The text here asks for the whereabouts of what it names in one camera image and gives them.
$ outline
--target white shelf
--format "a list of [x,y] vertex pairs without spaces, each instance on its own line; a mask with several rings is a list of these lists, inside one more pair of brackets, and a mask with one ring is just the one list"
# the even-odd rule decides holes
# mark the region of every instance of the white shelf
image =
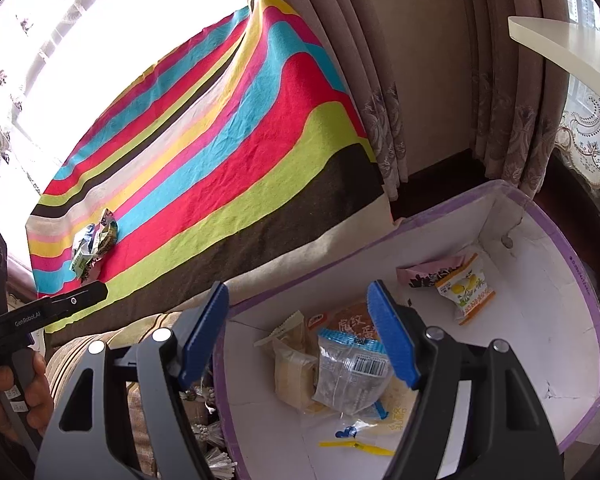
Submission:
[[509,35],[576,76],[600,96],[600,32],[544,18],[509,17]]

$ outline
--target purple trim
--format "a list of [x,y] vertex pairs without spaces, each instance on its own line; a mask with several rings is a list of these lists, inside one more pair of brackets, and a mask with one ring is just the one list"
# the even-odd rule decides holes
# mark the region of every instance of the purple trim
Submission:
[[[526,213],[531,216],[531,218],[540,226],[540,228],[551,238],[552,242],[556,246],[556,248],[560,251],[560,254],[563,256],[564,260],[567,262],[567,265],[571,269],[574,279],[578,283],[580,287],[580,291],[582,296],[587,304],[589,309],[589,315],[591,316],[591,320],[593,321],[593,325],[596,329],[596,337],[598,339],[598,348],[600,350],[600,304],[598,303],[598,298],[593,291],[593,288],[590,284],[589,277],[587,276],[584,267],[575,253],[567,239],[564,237],[560,229],[554,224],[554,222],[545,214],[540,207],[533,202],[527,195],[525,195],[518,188],[513,187],[511,184],[504,182],[503,180],[492,180],[481,186],[475,187],[469,191],[466,191],[458,196],[455,196],[446,202],[433,206],[426,211],[418,213],[415,216],[404,219],[396,230],[392,231],[390,234],[376,240],[375,242],[370,243],[369,245],[358,249],[357,251],[345,256],[344,258],[340,258],[330,264],[320,267],[319,269],[312,270],[308,274],[301,276],[300,278],[296,278],[295,280],[291,280],[288,283],[280,285],[276,288],[266,290],[257,296],[253,296],[248,300],[244,300],[241,303],[235,305],[230,312],[230,318],[234,317],[241,312],[259,304],[269,298],[272,298],[276,294],[291,288],[292,286],[297,285],[298,283],[305,282],[306,280],[320,274],[321,272],[330,269],[333,266],[336,266],[340,262],[355,256],[356,254],[368,249],[369,247],[373,247],[382,243],[383,241],[393,238],[403,232],[410,231],[411,229],[415,229],[416,227],[421,227],[423,225],[429,224],[434,220],[437,220],[444,215],[455,211],[456,209],[460,209],[465,205],[468,205],[476,200],[479,200],[485,196],[488,196],[492,192],[500,190],[504,195],[506,195],[509,199],[516,202],[518,205],[522,206]],[[216,386],[216,395],[218,396],[218,410],[223,412],[223,408],[221,406],[224,404],[227,407],[227,413],[229,413],[228,420],[224,417],[224,421],[222,423],[222,429],[224,431],[224,437],[227,440],[227,444],[229,449],[232,452],[232,456],[234,460],[238,462],[238,471],[240,473],[240,480],[251,480],[246,467],[244,466],[244,462],[242,461],[242,455],[240,453],[240,448],[237,443],[237,437],[235,435],[235,429],[233,422],[231,421],[230,410],[228,409],[228,400],[226,398],[226,380],[224,377],[224,331],[221,334],[222,339],[218,339],[218,344],[216,345],[216,352],[214,353],[214,370],[216,374],[216,380],[221,378],[220,387]],[[576,425],[576,427],[565,437],[565,439],[558,445],[558,449],[560,452],[563,452],[567,447],[569,447],[577,438],[577,436],[584,430],[587,424],[590,423],[593,416],[596,414],[598,408],[600,407],[600,395],[590,407],[589,411],[582,417],[580,422]]]
[[226,375],[224,373],[224,332],[225,327],[222,327],[216,346],[214,347],[214,386],[216,391],[216,406],[220,415],[220,425],[222,434],[226,442],[226,448],[229,456],[238,465],[235,467],[235,477],[239,480],[251,480],[247,466],[244,463],[240,445],[238,444],[238,436],[235,434],[234,420],[231,416],[231,408],[229,407],[229,397],[226,394]]

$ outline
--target black stripe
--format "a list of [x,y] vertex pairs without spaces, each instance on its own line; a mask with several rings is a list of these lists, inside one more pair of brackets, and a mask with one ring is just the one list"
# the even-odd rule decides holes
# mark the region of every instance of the black stripe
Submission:
[[170,117],[168,117],[157,130],[154,131],[150,136],[148,136],[145,140],[143,140],[140,144],[134,147],[131,151],[123,155],[119,160],[114,162],[111,166],[105,169],[103,172],[94,175],[87,182],[84,183],[82,189],[73,195],[67,202],[58,206],[51,205],[42,205],[37,204],[31,213],[33,216],[40,216],[42,218],[61,218],[64,216],[69,209],[72,208],[78,202],[81,202],[86,197],[87,193],[93,189],[94,187],[102,184],[109,177],[116,174],[121,168],[124,168],[128,163],[130,163],[136,156],[140,155],[142,151],[147,149],[154,140],[164,133],[164,131],[169,128],[187,109],[193,105],[200,96],[202,96],[211,86],[218,80],[218,78],[226,71],[229,64],[234,60],[235,53],[238,51],[236,48],[231,56],[222,64],[222,66],[216,70],[216,72],[204,82],[204,84],[196,90],[195,94],[193,94],[187,101],[178,108]]
[[215,243],[126,298],[51,334],[53,346],[85,335],[117,330],[166,312],[207,290],[319,238],[382,195],[377,167],[360,144],[334,154],[307,186],[285,205]]

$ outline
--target dark wood floor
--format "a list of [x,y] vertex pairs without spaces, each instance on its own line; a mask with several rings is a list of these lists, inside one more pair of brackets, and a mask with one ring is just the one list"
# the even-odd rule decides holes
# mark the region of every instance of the dark wood floor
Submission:
[[[410,176],[392,203],[394,218],[409,217],[486,182],[469,150]],[[535,202],[555,222],[587,267],[600,299],[600,200],[553,155]]]

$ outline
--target white label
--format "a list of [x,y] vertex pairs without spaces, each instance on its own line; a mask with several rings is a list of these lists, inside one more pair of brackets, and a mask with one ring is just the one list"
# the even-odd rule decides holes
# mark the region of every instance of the white label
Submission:
[[384,377],[386,375],[386,359],[374,359],[362,354],[354,357],[353,372],[372,377]]
[[11,390],[7,390],[4,393],[7,396],[7,399],[11,400],[11,399],[15,399],[16,397],[19,397],[20,394],[20,390],[18,389],[18,387],[14,384],[13,388]]
[[29,409],[27,407],[27,403],[24,400],[18,400],[16,402],[12,402],[11,409],[15,413],[26,413],[29,411]]

